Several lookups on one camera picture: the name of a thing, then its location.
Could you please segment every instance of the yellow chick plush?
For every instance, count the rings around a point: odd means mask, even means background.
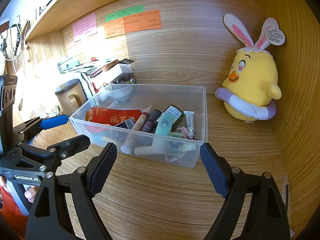
[[[224,101],[227,111],[237,119],[246,122],[270,119],[276,113],[272,99],[280,99],[281,90],[277,85],[276,64],[270,53],[264,50],[270,45],[265,33],[268,28],[279,28],[279,25],[275,19],[268,18],[262,26],[260,38],[253,45],[247,29],[236,16],[226,14],[223,20],[246,47],[237,51],[228,78],[215,95]]]

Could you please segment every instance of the heart-shaped eye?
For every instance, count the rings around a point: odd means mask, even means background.
[[[245,66],[245,61],[244,61],[244,60],[241,60],[241,61],[239,62],[239,65],[238,65],[238,72],[239,72],[239,73],[244,69],[244,66]]]

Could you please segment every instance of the person's hand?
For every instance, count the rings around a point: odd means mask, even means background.
[[[2,186],[6,192],[10,193],[7,187],[7,180],[5,179],[5,176],[0,176],[0,186]]]
[[[37,186],[31,186],[25,191],[24,196],[29,200],[29,202],[33,203],[36,197],[36,193],[38,192],[38,189],[39,187]]]
[[[5,176],[0,176],[0,185],[4,188],[6,192],[10,193],[10,190],[7,187],[7,181],[5,179]],[[39,187],[31,186],[25,191],[24,196],[29,200],[29,202],[33,203],[38,189]]]

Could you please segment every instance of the clear plastic storage box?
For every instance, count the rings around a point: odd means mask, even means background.
[[[182,111],[193,111],[196,140],[174,138],[141,131],[85,121],[85,114],[91,107],[112,109],[142,109],[152,105],[151,111],[164,111],[169,105],[176,105]],[[109,84],[104,90],[81,106],[70,121],[76,132],[85,134],[91,143],[105,147],[108,142],[116,144],[118,152],[129,134],[135,147],[151,146],[154,138],[167,145],[161,154],[139,155],[137,157],[179,166],[194,167],[199,157],[200,146],[207,142],[207,103],[204,87],[154,85],[154,84]],[[173,154],[170,148],[182,149]]]

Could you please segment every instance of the cable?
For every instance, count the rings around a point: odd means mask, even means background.
[[[17,25],[17,29],[18,29],[18,31],[19,31],[19,33],[20,33],[20,49],[19,49],[19,53],[17,53],[17,55],[14,57],[14,58],[12,58],[12,59],[8,59],[8,58],[6,58],[4,55],[3,55],[3,46],[2,46],[2,48],[1,48],[1,54],[2,54],[2,57],[6,60],[6,61],[14,61],[19,55],[20,55],[20,53],[21,53],[21,46],[22,46],[22,31],[20,30],[20,27],[19,27],[19,25]]]

